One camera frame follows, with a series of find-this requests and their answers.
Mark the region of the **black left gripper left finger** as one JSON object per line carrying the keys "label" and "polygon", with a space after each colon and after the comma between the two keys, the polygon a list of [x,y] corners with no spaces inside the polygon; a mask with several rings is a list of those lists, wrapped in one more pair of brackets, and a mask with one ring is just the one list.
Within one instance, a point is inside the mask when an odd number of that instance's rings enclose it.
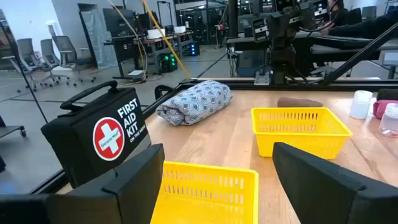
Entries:
{"label": "black left gripper left finger", "polygon": [[154,144],[69,193],[0,197],[0,224],[149,224],[164,159]]}

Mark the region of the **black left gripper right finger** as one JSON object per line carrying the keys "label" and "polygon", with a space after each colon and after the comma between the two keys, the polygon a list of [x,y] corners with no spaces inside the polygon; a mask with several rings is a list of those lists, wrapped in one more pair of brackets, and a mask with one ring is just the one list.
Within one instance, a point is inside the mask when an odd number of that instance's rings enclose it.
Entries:
{"label": "black left gripper right finger", "polygon": [[301,224],[398,224],[398,188],[283,142],[272,160]]}

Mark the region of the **clear pill bottle white cap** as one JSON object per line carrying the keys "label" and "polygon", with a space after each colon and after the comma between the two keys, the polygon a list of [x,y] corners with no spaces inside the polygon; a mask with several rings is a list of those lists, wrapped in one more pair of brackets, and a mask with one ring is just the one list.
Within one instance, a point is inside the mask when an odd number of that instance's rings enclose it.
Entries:
{"label": "clear pill bottle white cap", "polygon": [[379,132],[385,136],[398,138],[398,103],[389,103],[379,125]]}

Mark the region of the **white plastic pill bottle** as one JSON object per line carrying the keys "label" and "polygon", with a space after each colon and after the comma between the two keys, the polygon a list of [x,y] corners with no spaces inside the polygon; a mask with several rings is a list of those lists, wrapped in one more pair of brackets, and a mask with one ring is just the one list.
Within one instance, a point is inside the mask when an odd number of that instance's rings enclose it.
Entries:
{"label": "white plastic pill bottle", "polygon": [[365,90],[355,91],[349,115],[354,119],[365,119],[368,116],[373,93]]}

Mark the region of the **brown bandage roll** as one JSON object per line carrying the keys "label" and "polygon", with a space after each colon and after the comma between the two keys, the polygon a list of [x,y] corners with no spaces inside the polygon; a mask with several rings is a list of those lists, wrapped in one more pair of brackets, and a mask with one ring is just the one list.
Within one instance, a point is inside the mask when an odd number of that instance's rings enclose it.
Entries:
{"label": "brown bandage roll", "polygon": [[277,102],[279,108],[306,108],[306,107],[323,107],[323,103],[300,98],[279,98]]}

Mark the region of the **red box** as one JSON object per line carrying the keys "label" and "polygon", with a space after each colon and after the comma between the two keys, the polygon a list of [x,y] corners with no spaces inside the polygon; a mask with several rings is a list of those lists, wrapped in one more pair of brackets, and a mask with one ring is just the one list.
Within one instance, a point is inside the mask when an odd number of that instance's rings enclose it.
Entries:
{"label": "red box", "polygon": [[377,119],[381,119],[386,107],[390,103],[398,103],[396,100],[378,100],[373,104],[373,115]]}

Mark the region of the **yellow plastic basket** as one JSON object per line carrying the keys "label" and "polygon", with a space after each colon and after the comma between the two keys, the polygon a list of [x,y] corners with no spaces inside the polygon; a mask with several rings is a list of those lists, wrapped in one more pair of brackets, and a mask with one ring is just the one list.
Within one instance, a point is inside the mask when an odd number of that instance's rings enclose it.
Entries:
{"label": "yellow plastic basket", "polygon": [[165,161],[150,224],[258,224],[259,174]]}
{"label": "yellow plastic basket", "polygon": [[252,108],[251,118],[262,157],[272,157],[274,144],[284,142],[323,159],[335,159],[353,135],[325,107]]}

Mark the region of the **black first aid kit bag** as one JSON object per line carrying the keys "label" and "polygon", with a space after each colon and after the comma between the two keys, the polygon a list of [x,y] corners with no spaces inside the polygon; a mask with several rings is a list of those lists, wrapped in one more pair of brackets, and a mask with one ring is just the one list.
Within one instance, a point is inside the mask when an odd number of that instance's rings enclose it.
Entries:
{"label": "black first aid kit bag", "polygon": [[41,128],[72,188],[117,167],[152,143],[135,88],[107,81],[60,105]]}

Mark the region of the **grey patterned fabric pouch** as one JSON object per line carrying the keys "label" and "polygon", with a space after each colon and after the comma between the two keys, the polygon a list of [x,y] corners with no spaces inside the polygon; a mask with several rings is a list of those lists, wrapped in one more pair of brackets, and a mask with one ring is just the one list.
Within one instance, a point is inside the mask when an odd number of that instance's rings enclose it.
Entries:
{"label": "grey patterned fabric pouch", "polygon": [[163,102],[156,113],[174,126],[189,126],[228,106],[232,99],[229,86],[207,80]]}

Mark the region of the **computer tower green lights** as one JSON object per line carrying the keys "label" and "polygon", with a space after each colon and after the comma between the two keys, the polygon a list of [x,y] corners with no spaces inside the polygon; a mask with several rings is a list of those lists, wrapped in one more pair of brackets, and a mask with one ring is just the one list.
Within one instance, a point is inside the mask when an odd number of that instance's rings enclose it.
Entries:
{"label": "computer tower green lights", "polygon": [[160,54],[160,70],[162,73],[170,73],[178,69],[178,63],[174,54]]}

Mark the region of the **thin black pole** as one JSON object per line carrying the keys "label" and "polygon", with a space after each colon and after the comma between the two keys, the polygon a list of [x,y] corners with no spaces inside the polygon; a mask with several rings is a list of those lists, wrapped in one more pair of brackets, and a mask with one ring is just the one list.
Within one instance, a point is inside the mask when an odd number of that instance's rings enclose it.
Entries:
{"label": "thin black pole", "polygon": [[30,91],[30,94],[32,95],[32,97],[33,97],[33,99],[34,99],[34,101],[35,101],[35,104],[37,105],[37,107],[38,107],[38,109],[39,109],[39,111],[40,111],[40,113],[41,113],[41,115],[42,115],[42,117],[43,117],[45,123],[47,124],[48,121],[47,121],[47,118],[46,118],[46,116],[45,116],[45,114],[44,114],[44,112],[43,112],[43,109],[41,108],[41,106],[40,106],[40,104],[39,104],[39,102],[38,102],[38,100],[37,100],[37,98],[36,98],[36,96],[35,96],[35,93],[34,93],[34,91],[33,91],[33,89],[32,89],[32,86],[30,85],[30,83],[29,83],[29,81],[28,81],[28,79],[27,79],[27,77],[26,77],[26,75],[25,75],[25,73],[24,73],[24,71],[23,71],[23,69],[22,69],[22,66],[21,66],[21,58],[20,58],[19,53],[18,53],[18,48],[17,48],[16,42],[15,42],[14,40],[11,40],[11,39],[10,39],[10,36],[9,36],[9,34],[6,32],[6,29],[4,28],[4,26],[3,26],[3,24],[2,24],[1,21],[0,21],[0,28],[1,28],[2,31],[4,32],[4,35],[5,35],[7,41],[8,41],[9,44],[10,44],[12,53],[13,53],[13,55],[14,55],[14,57],[15,57],[15,61],[16,61],[17,67],[18,67],[18,68],[20,69],[20,71],[21,71],[21,75],[23,76],[24,81],[25,81],[26,85],[28,86],[28,89],[29,89],[29,91]]}

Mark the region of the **dark work desk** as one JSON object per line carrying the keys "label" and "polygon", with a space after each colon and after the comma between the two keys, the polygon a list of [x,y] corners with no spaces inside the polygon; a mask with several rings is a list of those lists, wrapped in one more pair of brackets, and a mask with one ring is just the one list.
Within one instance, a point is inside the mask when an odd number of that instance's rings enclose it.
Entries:
{"label": "dark work desk", "polygon": [[253,37],[228,39],[228,58],[236,64],[232,76],[255,77],[267,68],[293,68],[293,74],[326,75],[334,70],[327,62],[344,62],[370,44],[369,39],[297,34],[284,49],[273,49],[272,42],[255,42]]}

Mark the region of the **black desk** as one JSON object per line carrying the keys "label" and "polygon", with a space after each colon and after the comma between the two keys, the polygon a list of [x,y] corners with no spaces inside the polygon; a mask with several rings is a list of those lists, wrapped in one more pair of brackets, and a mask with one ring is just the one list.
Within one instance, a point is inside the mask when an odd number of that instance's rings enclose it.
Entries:
{"label": "black desk", "polygon": [[[182,58],[182,47],[189,45],[193,42],[193,31],[188,31],[182,34],[171,34],[161,39],[145,39],[142,41],[144,45],[149,45],[151,48],[151,52],[147,53],[149,57],[153,57],[154,65],[156,72],[155,74],[159,74],[160,72],[160,54],[172,53],[171,50],[167,47],[166,40],[176,41],[177,49],[176,54],[179,58]],[[116,54],[116,60],[118,62],[119,68],[119,76],[114,77],[115,79],[122,80],[132,80],[132,78],[127,75],[127,73],[123,70],[123,62],[133,59],[135,63],[136,70],[141,70],[139,65],[136,65],[138,62],[139,50],[138,50],[138,42],[134,36],[125,36],[125,37],[112,37],[111,40],[106,41],[104,45],[113,45],[114,51]]]}

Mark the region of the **grey office chair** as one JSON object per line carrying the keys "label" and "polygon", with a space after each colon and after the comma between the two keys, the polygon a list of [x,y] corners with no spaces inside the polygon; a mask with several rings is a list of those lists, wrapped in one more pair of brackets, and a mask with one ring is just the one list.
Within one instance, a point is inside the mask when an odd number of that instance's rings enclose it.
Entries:
{"label": "grey office chair", "polygon": [[[21,58],[22,69],[25,75],[27,75],[27,79],[29,80],[33,91],[37,91],[37,85],[42,86],[43,83],[32,76],[34,72],[41,69],[41,63],[39,62],[34,52],[32,39],[18,39],[16,40],[16,45],[18,48],[19,56]],[[16,72],[21,74],[20,69],[17,67],[15,57],[10,56],[7,59],[12,63],[12,65],[16,69]]]}
{"label": "grey office chair", "polygon": [[81,71],[86,67],[94,65],[93,59],[87,55],[79,57],[76,48],[66,35],[56,35],[52,39],[60,53],[60,66],[62,68],[70,68],[73,73],[73,79],[67,81],[67,85],[72,83],[73,86],[77,86],[77,83],[83,83],[85,80],[94,83],[96,77],[81,74]]}
{"label": "grey office chair", "polygon": [[55,82],[56,84],[59,84],[61,78],[66,78],[67,80],[69,80],[70,77],[68,77],[66,75],[55,75],[52,72],[52,70],[55,67],[58,67],[60,65],[60,60],[55,55],[55,52],[53,49],[53,40],[52,39],[41,40],[40,46],[41,46],[42,60],[44,61],[41,64],[41,69],[44,72],[48,73],[48,75],[44,79],[42,79],[41,82],[44,82],[44,85],[53,86],[52,84],[48,84],[47,81],[51,80],[51,81]]}

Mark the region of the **grey partition panel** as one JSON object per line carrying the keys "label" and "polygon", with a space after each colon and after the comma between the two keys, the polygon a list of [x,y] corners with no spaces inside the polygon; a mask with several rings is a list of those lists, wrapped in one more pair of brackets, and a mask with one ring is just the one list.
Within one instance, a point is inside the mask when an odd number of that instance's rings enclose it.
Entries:
{"label": "grey partition panel", "polygon": [[88,34],[87,42],[92,48],[90,54],[95,59],[98,68],[110,68],[117,65],[114,47],[104,45],[111,35],[106,30],[103,15],[96,4],[79,3],[79,12],[84,24],[83,29]]}

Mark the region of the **person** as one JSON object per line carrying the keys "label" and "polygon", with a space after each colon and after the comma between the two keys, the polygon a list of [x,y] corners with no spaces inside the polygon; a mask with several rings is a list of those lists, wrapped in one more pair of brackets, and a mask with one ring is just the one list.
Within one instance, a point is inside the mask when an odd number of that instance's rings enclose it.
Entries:
{"label": "person", "polygon": [[343,25],[343,17],[321,30],[322,35],[338,37],[362,37],[365,39],[375,39],[391,26],[398,22],[398,9],[388,14],[376,17],[373,20],[360,22],[352,25]]}

